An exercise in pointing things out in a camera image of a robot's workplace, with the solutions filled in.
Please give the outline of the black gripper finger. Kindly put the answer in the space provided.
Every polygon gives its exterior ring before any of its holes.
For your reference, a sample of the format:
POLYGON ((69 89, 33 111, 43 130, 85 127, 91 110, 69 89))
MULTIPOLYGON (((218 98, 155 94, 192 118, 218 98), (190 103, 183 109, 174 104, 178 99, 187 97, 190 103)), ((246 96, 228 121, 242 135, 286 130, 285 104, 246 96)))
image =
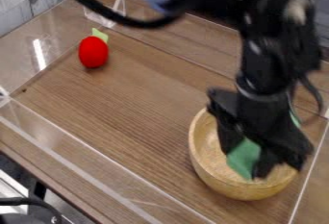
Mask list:
POLYGON ((239 123, 216 121, 216 134, 220 151, 227 155, 244 139, 242 126, 239 123))
POLYGON ((279 147, 262 147, 261 154, 251 169, 251 178, 265 179, 274 167, 283 163, 279 147))

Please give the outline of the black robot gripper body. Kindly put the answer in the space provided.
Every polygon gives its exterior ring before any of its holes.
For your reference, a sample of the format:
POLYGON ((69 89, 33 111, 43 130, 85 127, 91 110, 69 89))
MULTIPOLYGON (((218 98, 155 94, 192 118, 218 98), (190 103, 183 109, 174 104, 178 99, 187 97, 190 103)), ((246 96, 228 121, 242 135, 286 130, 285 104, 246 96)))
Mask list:
POLYGON ((291 112, 289 96, 285 92, 267 95, 247 93, 242 87, 238 87, 236 92, 212 87, 207 91, 207 97, 207 112, 215 119, 215 128, 216 121, 235 120, 249 134, 267 135, 274 122, 291 112))

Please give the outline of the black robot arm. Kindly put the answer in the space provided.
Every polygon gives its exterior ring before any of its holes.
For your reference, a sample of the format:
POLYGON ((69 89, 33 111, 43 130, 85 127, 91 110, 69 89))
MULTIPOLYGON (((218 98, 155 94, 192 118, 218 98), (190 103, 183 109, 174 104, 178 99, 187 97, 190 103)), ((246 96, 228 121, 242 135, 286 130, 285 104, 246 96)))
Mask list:
POLYGON ((120 25, 156 29, 198 12, 226 22, 242 39, 235 90, 207 91, 228 166, 246 179, 263 179, 274 167, 302 169, 313 144, 293 110, 297 87, 311 88, 321 67, 313 0, 146 0, 159 16, 142 20, 115 12, 99 0, 76 0, 120 25))

